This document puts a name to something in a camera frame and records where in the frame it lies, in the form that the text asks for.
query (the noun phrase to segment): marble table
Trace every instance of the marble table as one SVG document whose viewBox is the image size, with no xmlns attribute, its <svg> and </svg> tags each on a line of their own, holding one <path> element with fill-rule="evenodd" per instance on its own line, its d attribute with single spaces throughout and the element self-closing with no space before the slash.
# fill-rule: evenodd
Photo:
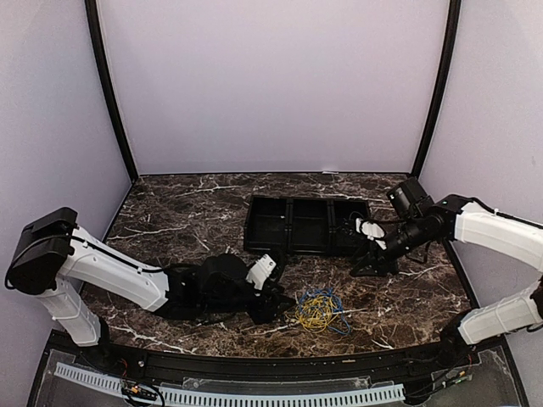
<svg viewBox="0 0 543 407">
<path fill-rule="evenodd" d="M 394 174 L 143 176 L 121 208 L 107 244 L 152 265 L 201 263 L 221 253 L 236 254 L 249 264 L 259 258 L 243 250 L 252 194 L 366 199 L 373 217 L 390 219 L 395 212 L 385 193 L 405 179 Z M 307 332 L 286 318 L 255 326 L 245 314 L 213 325 L 167 321 L 90 284 L 85 285 L 82 297 L 108 322 L 115 343 L 184 354 L 332 356 L 439 340 L 447 321 L 469 309 L 445 250 L 435 243 L 426 265 L 402 259 L 399 267 L 396 276 L 353 278 L 348 259 L 289 258 L 281 280 L 286 294 L 299 298 L 309 288 L 333 287 L 343 299 L 352 326 L 348 336 Z"/>
</svg>

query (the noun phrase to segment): wire bundle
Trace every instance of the wire bundle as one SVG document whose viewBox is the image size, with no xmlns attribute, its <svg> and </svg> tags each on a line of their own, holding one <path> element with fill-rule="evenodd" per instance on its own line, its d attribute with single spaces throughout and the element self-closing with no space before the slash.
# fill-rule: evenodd
<svg viewBox="0 0 543 407">
<path fill-rule="evenodd" d="M 332 326 L 338 317 L 344 329 Z M 295 318 L 310 332 L 319 333 L 329 329 L 341 335 L 350 334 L 350 325 L 345 319 L 341 298 L 333 293 L 332 288 L 306 291 L 298 302 Z"/>
</svg>

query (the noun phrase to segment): lavender wall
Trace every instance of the lavender wall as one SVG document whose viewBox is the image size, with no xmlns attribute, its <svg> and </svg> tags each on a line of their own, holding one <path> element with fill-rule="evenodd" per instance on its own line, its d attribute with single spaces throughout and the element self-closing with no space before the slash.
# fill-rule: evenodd
<svg viewBox="0 0 543 407">
<path fill-rule="evenodd" d="M 0 12 L 0 277 L 22 227 L 60 206 L 101 237 L 129 187 L 83 1 L 4 0 Z M 26 404 L 52 326 L 0 289 L 0 405 Z"/>
<path fill-rule="evenodd" d="M 462 3 L 458 37 L 422 182 L 434 198 L 456 192 L 543 223 L 543 3 Z M 517 261 L 461 243 L 456 249 L 482 305 L 540 277 Z M 542 406 L 543 333 L 508 338 L 533 406 Z"/>
<path fill-rule="evenodd" d="M 448 3 L 100 1 L 138 169 L 411 170 Z"/>
</svg>

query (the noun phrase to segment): black plastic tray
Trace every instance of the black plastic tray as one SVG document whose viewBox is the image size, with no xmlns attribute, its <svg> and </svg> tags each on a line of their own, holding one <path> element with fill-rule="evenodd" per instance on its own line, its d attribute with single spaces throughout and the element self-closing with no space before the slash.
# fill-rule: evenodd
<svg viewBox="0 0 543 407">
<path fill-rule="evenodd" d="M 363 200 L 252 196 L 244 249 L 351 256 L 360 241 L 343 233 L 342 227 L 356 217 L 367 218 L 369 213 Z"/>
</svg>

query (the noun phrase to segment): black frame edge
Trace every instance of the black frame edge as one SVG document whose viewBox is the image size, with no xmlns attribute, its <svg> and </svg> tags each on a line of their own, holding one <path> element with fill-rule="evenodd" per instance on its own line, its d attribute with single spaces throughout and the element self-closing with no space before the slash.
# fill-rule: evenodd
<svg viewBox="0 0 543 407">
<path fill-rule="evenodd" d="M 37 395 L 39 394 L 40 387 L 42 386 L 43 373 L 45 372 L 45 367 L 47 366 L 49 360 L 49 353 L 48 344 L 46 344 L 46 347 L 42 352 L 42 356 L 40 357 L 36 374 L 34 375 L 34 382 L 32 382 L 31 392 L 28 395 L 28 400 L 26 401 L 26 407 L 36 406 Z"/>
<path fill-rule="evenodd" d="M 122 125 L 119 106 L 117 105 L 113 83 L 111 82 L 111 76 L 109 75 L 108 61 L 105 56 L 104 39 L 102 38 L 102 31 L 100 30 L 96 0 L 85 0 L 85 10 L 87 11 L 88 30 L 91 35 L 92 50 L 94 51 L 94 59 L 96 60 L 96 67 L 102 84 L 105 103 L 108 107 L 109 118 L 111 119 L 111 125 L 113 126 L 115 138 L 119 144 L 120 154 L 125 163 L 126 171 L 132 182 L 134 182 L 139 175 L 137 173 L 136 163 L 132 157 L 132 152 L 130 151 L 128 139 L 126 138 L 125 128 Z"/>
<path fill-rule="evenodd" d="M 507 361 L 507 364 L 509 365 L 509 370 L 511 371 L 511 376 L 515 383 L 515 388 L 517 389 L 520 403 L 523 407 L 529 407 L 529 401 L 528 401 L 528 396 L 526 395 L 526 389 L 524 388 L 523 381 L 520 378 L 520 374 L 518 373 L 515 359 L 512 357 L 511 348 L 509 348 L 509 342 L 506 340 L 505 337 L 501 337 L 501 348 L 503 349 L 503 353 L 506 356 L 506 361 Z"/>
<path fill-rule="evenodd" d="M 426 124 L 424 125 L 423 136 L 418 146 L 417 157 L 411 170 L 411 175 L 419 177 L 423 172 L 424 162 L 428 156 L 432 136 L 434 135 L 435 125 L 438 121 L 439 110 L 445 94 L 445 86 L 449 69 L 451 67 L 452 53 L 455 47 L 456 31 L 458 29 L 458 20 L 460 19 L 460 6 L 462 0 L 450 0 L 449 14 L 447 16 L 447 26 L 445 28 L 445 39 L 443 40 L 443 49 L 441 59 L 439 60 L 438 74 L 435 79 L 434 93 L 428 109 Z"/>
<path fill-rule="evenodd" d="M 109 226 L 108 226 L 108 228 L 106 229 L 106 231 L 104 233 L 104 237 L 102 238 L 103 243 L 105 243 L 108 240 L 109 234 L 111 233 L 111 229 L 113 229 L 113 225 L 117 221 L 117 218 L 119 217 L 119 213 L 122 211 L 123 207 L 125 206 L 126 200 L 128 199 L 128 197 L 132 193 L 132 190 L 134 189 L 135 184 L 136 184 L 136 182 L 133 181 L 132 184 L 130 185 L 130 187 L 128 188 L 128 191 L 126 191 L 126 195 L 122 199 L 122 202 L 120 203 L 119 208 L 117 208 L 117 211 L 115 212 L 115 215 L 113 216 L 113 218 L 111 218 L 111 222 L 109 223 Z"/>
</svg>

